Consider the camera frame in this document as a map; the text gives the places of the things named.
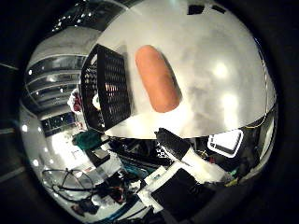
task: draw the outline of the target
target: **hot dog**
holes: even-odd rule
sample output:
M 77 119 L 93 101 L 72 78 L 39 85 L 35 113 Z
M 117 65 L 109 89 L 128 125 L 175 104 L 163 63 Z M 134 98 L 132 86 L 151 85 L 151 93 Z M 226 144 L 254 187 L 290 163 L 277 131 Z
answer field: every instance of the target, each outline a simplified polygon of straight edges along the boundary
M 175 109 L 179 104 L 178 94 L 158 50 L 150 45 L 141 47 L 135 54 L 135 63 L 152 108 L 160 113 Z

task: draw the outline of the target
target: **white tabletop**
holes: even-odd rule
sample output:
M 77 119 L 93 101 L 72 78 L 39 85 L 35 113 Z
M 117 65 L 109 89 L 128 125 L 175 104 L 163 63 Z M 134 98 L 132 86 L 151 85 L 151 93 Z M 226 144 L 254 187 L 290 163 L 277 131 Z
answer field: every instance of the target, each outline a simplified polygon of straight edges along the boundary
M 187 1 L 143 1 L 115 19 L 97 43 L 122 54 L 126 63 L 132 116 L 106 131 L 127 138 L 155 138 L 160 127 L 180 137 L 223 133 L 264 115 L 275 102 L 258 48 L 247 28 L 230 12 L 206 5 L 187 15 Z M 168 113 L 150 105 L 135 66 L 135 52 L 152 45 L 168 60 L 182 99 Z

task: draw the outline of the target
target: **black crate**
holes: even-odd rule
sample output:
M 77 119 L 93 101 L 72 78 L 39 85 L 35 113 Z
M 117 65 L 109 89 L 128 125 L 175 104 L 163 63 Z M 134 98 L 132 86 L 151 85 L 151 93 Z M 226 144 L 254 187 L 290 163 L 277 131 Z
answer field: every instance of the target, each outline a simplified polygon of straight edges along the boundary
M 123 57 L 96 45 L 81 71 L 80 93 L 87 125 L 99 132 L 108 130 L 131 115 Z M 93 106 L 98 93 L 101 110 Z

